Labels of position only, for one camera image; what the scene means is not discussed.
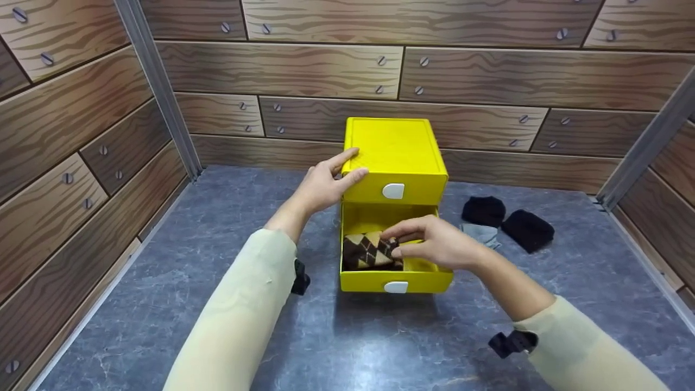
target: gray marble floor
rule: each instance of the gray marble floor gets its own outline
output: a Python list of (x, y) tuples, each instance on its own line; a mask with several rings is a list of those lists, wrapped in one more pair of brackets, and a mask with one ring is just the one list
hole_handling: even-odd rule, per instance
[[(302, 173), (213, 166), (191, 185), (48, 375), (41, 390), (160, 390), (199, 311), (244, 241)], [(581, 193), (450, 183), (441, 216), (459, 222), (469, 196), (550, 222), (555, 241), (500, 252), (566, 297), (673, 390), (695, 387), (695, 337)], [(345, 294), (338, 288), (337, 208), (317, 214), (299, 245), (312, 278), (280, 316), (254, 390), (547, 390), (522, 355), (487, 347), (509, 319), (480, 282), (458, 273), (441, 295)]]

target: sleeve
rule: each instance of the sleeve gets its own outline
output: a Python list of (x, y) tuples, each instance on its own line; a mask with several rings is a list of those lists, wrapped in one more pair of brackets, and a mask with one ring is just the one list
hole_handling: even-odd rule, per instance
[(297, 247), (282, 231), (249, 237), (183, 344), (165, 391), (246, 391), (295, 280)]
[(538, 335), (538, 346), (528, 359), (557, 391), (668, 390), (627, 349), (562, 297), (514, 327)]

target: hand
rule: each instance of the hand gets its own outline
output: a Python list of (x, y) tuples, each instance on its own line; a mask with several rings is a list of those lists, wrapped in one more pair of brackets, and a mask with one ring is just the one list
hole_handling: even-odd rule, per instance
[(358, 168), (344, 178), (334, 179), (343, 164), (358, 152), (359, 148), (350, 148), (311, 167), (290, 201), (299, 205), (308, 215), (338, 203), (343, 193), (367, 175), (367, 168)]
[(393, 250), (392, 256), (425, 258), (449, 269), (470, 270), (489, 252), (487, 247), (433, 215), (401, 221), (382, 233), (383, 239), (392, 237), (400, 243), (424, 240), (421, 243), (402, 244)]

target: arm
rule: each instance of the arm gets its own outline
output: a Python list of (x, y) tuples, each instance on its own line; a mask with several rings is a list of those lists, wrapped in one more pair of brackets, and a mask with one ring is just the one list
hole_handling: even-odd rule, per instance
[(426, 216), (385, 230), (398, 237), (395, 257), (423, 257), (474, 273), (514, 327), (538, 335), (529, 361), (559, 391), (659, 391), (667, 387), (629, 351), (562, 297), (554, 296), (506, 260), (449, 223)]
[(357, 149), (309, 169), (297, 191), (251, 235), (183, 344), (166, 391), (248, 390), (295, 280), (297, 242), (309, 217), (366, 175), (333, 177)]

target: yellow drawer box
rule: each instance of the yellow drawer box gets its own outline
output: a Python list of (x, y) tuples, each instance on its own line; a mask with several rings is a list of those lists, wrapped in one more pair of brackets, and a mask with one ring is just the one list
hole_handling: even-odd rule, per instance
[(347, 119), (345, 149), (359, 155), (343, 165), (343, 175), (369, 169), (343, 202), (437, 205), (449, 179), (430, 122), (426, 119)]
[[(436, 215), (436, 206), (343, 203), (341, 243), (345, 235), (383, 231), (399, 221), (428, 214)], [(403, 259), (403, 271), (343, 271), (341, 262), (340, 272), (345, 292), (441, 293), (453, 277), (451, 270), (419, 258)]]

